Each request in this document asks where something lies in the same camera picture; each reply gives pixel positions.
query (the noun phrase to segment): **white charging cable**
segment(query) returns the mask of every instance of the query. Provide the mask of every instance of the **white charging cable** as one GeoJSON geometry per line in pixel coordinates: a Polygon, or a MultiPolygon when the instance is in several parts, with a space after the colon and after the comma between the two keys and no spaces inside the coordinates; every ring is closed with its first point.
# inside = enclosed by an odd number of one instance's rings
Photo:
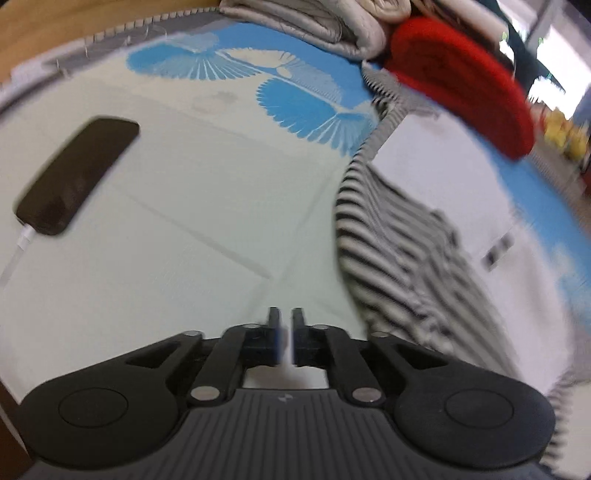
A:
{"type": "Polygon", "coordinates": [[[17,249],[13,253],[8,265],[2,270],[2,274],[0,274],[0,294],[16,270],[23,253],[31,241],[33,241],[33,237],[35,237],[35,229],[31,225],[25,225],[21,230],[21,236],[18,238],[17,249]]]}

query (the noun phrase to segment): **black smartphone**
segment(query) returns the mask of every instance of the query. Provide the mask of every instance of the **black smartphone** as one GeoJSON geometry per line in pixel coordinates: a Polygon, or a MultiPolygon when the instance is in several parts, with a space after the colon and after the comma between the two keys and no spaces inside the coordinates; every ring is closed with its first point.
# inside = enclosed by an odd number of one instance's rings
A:
{"type": "Polygon", "coordinates": [[[130,120],[112,117],[90,120],[47,163],[16,204],[17,218],[38,233],[62,233],[138,134],[139,125],[130,120]]]}

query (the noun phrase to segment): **red cushion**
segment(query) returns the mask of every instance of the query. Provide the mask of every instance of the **red cushion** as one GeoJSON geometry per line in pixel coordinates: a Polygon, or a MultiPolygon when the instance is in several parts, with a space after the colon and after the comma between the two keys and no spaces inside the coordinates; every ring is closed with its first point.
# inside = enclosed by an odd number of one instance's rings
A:
{"type": "Polygon", "coordinates": [[[392,35],[386,68],[488,138],[514,160],[534,146],[527,100],[486,50],[431,18],[406,20],[392,35]]]}

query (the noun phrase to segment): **blue leaf print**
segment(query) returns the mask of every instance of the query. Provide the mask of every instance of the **blue leaf print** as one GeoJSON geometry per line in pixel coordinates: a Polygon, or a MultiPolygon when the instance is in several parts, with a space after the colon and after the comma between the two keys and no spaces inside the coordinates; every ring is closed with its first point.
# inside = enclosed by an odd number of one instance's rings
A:
{"type": "Polygon", "coordinates": [[[175,42],[147,47],[127,59],[136,73],[171,79],[226,80],[260,73],[252,66],[228,58],[216,50],[211,36],[187,36],[175,42]]]}
{"type": "Polygon", "coordinates": [[[341,155],[353,155],[375,127],[375,118],[333,104],[278,78],[267,80],[256,92],[267,114],[298,138],[330,144],[341,155]]]}

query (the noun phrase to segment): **blue floral pattern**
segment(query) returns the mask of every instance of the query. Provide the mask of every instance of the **blue floral pattern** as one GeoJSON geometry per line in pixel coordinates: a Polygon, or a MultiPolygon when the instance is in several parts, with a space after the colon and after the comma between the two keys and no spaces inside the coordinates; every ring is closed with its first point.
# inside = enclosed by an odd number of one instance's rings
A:
{"type": "MultiPolygon", "coordinates": [[[[128,68],[138,74],[206,81],[260,75],[256,99],[267,115],[298,138],[329,145],[342,156],[353,155],[377,125],[370,99],[346,106],[343,89],[330,73],[289,51],[236,47],[228,38],[220,39],[225,30],[148,46],[128,56],[128,68]]],[[[357,75],[361,77],[358,67],[357,75]]]]}

